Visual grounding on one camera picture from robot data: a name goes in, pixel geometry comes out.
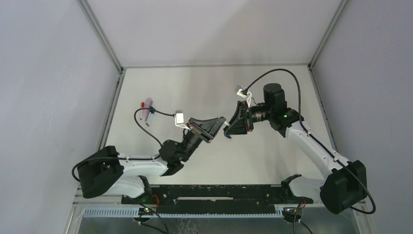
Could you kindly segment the grey pen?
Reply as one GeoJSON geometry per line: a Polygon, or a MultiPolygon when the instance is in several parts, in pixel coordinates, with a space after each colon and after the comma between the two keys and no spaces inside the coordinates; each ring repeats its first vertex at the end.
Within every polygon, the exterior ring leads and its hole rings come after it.
{"type": "Polygon", "coordinates": [[[148,112],[147,112],[147,115],[146,115],[146,117],[145,117],[145,124],[146,124],[146,125],[148,125],[148,120],[149,120],[149,118],[150,118],[150,114],[151,114],[151,113],[148,111],[148,112]]]}

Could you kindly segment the pink highlighter pen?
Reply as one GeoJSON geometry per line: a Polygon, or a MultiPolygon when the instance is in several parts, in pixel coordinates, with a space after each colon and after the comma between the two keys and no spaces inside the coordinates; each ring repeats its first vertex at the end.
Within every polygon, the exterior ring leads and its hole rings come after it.
{"type": "Polygon", "coordinates": [[[149,108],[150,108],[150,103],[152,102],[152,98],[147,98],[146,99],[146,101],[145,101],[145,105],[144,105],[144,107],[146,108],[144,111],[143,111],[143,115],[147,115],[147,112],[148,112],[148,110],[149,110],[149,108]]]}

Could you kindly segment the white pen blue end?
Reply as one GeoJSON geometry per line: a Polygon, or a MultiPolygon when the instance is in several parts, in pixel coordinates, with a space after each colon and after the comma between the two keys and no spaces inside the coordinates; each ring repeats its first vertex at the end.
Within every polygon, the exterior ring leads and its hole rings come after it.
{"type": "Polygon", "coordinates": [[[152,113],[150,114],[150,118],[149,118],[149,120],[148,120],[148,125],[147,125],[147,126],[150,126],[150,122],[151,122],[151,120],[152,120],[153,114],[152,114],[152,113]]]}

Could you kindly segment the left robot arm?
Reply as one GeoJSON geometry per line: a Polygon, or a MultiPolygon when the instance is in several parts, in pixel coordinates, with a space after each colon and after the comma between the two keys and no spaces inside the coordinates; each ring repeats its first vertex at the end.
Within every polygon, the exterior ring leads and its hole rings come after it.
{"type": "Polygon", "coordinates": [[[175,113],[175,126],[187,132],[182,141],[166,140],[153,156],[132,156],[107,146],[76,164],[73,172],[86,199],[102,195],[146,196],[151,188],[148,176],[172,176],[184,167],[202,142],[210,143],[225,124],[225,117],[207,120],[175,113]]]}

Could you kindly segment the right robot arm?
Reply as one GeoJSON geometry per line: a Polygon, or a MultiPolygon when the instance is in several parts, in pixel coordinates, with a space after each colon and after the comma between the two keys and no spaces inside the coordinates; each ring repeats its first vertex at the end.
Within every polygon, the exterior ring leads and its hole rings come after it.
{"type": "Polygon", "coordinates": [[[224,136],[246,135],[254,123],[268,121],[271,128],[293,142],[315,164],[323,179],[301,175],[289,177],[287,186],[294,196],[319,200],[333,214],[339,214],[371,195],[367,190],[366,168],[359,160],[350,161],[314,136],[298,111],[288,107],[278,83],[264,86],[264,102],[252,106],[252,94],[243,86],[235,89],[244,98],[224,128],[224,136]]]}

